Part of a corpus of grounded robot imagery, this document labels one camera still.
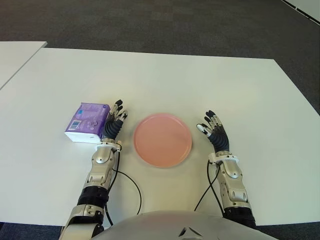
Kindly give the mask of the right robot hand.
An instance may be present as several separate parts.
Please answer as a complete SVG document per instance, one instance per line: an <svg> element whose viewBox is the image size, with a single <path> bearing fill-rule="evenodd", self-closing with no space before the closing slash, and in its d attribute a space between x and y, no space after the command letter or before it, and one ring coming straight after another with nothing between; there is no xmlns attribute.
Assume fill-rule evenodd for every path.
<svg viewBox="0 0 320 240"><path fill-rule="evenodd" d="M197 129L203 133L214 147L216 153L230 151L230 144L227 133L219 117L212 111L205 113L204 120L208 123L199 123Z"/></svg>

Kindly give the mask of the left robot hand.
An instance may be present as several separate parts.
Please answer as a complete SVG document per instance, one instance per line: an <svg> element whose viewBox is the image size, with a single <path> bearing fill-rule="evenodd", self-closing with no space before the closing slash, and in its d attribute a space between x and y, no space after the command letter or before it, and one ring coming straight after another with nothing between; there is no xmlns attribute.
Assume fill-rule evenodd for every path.
<svg viewBox="0 0 320 240"><path fill-rule="evenodd" d="M128 112L123 110L123 101L117 100L105 119L101 141L114 143L127 117Z"/></svg>

